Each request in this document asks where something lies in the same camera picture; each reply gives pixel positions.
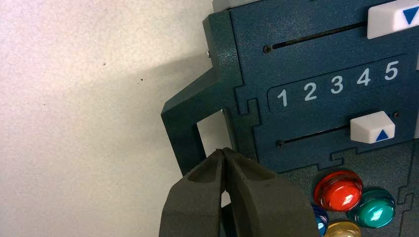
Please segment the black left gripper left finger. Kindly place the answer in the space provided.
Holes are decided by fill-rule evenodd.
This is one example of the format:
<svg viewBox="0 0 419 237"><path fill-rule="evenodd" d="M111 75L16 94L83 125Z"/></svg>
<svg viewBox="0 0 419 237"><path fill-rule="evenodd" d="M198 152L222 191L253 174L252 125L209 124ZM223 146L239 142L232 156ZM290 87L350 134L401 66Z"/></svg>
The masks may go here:
<svg viewBox="0 0 419 237"><path fill-rule="evenodd" d="M171 187L162 210L159 236L220 235L224 159L223 150L215 150Z"/></svg>

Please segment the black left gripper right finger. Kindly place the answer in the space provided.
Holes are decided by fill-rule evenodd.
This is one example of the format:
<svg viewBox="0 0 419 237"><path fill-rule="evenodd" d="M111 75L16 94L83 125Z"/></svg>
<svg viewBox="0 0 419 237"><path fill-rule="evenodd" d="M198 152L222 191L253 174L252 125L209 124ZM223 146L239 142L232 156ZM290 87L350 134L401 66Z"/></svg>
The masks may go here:
<svg viewBox="0 0 419 237"><path fill-rule="evenodd" d="M290 180L224 149L226 190L239 237L317 237L310 200Z"/></svg>

